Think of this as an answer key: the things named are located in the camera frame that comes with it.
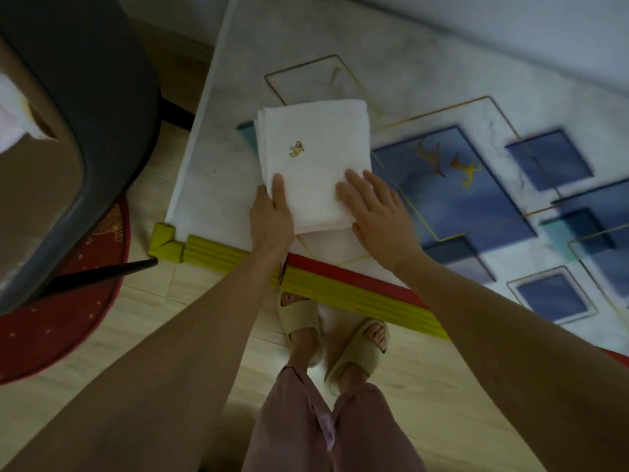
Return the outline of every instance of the marble tabletop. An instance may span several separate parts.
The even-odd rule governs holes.
[[[262,175],[237,127],[324,99],[368,103],[373,171],[433,258],[629,354],[629,99],[349,0],[230,0],[166,219],[177,239],[250,249]],[[291,251],[399,283],[349,230]]]

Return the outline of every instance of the pant leg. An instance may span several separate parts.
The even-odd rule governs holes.
[[[254,426],[243,472],[326,472],[334,443],[330,408],[307,374],[287,365]]]
[[[336,472],[415,472],[426,466],[397,425],[384,395],[373,384],[361,384],[336,401],[332,449]]]

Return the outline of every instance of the slide sandal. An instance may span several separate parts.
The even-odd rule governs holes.
[[[295,301],[286,306],[282,306],[283,291],[280,290],[277,295],[277,311],[279,313],[279,322],[282,325],[284,335],[288,346],[291,343],[291,333],[303,328],[314,328],[317,333],[319,347],[310,360],[308,367],[314,367],[323,359],[323,342],[321,341],[321,320],[319,319],[319,309],[314,300]]]
[[[344,365],[347,363],[357,364],[364,369],[369,376],[371,376],[375,371],[375,368],[380,364],[384,353],[380,351],[377,344],[368,340],[364,336],[365,330],[374,323],[384,325],[387,330],[387,345],[389,344],[389,328],[387,328],[386,323],[370,319],[360,325],[360,328],[358,328],[358,331],[354,333],[352,339],[341,353],[337,362],[335,362],[334,366],[332,366],[329,372],[325,375],[325,385],[327,386],[330,394],[333,396],[340,395],[336,380],[342,372]]]

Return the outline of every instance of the chair leg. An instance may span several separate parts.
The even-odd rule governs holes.
[[[193,128],[194,114],[189,110],[185,110],[168,99],[160,98],[159,102],[160,117],[162,121],[179,126],[186,131]]]
[[[37,295],[37,300],[48,298],[59,293],[65,293],[84,286],[95,285],[107,280],[126,276],[157,265],[157,259],[142,260],[139,262],[122,263],[120,265],[110,265],[107,267],[94,268],[84,272],[70,273],[54,278]]]

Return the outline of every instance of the hand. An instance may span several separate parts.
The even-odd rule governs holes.
[[[413,221],[395,190],[376,174],[365,170],[361,178],[348,170],[347,183],[336,184],[336,194],[356,222],[352,231],[360,244],[382,267],[396,273],[402,261],[423,255]]]
[[[284,179],[280,174],[273,176],[271,194],[273,199],[269,198],[265,186],[258,186],[256,202],[249,212],[251,241],[255,253],[279,263],[293,242],[293,216],[286,203]]]

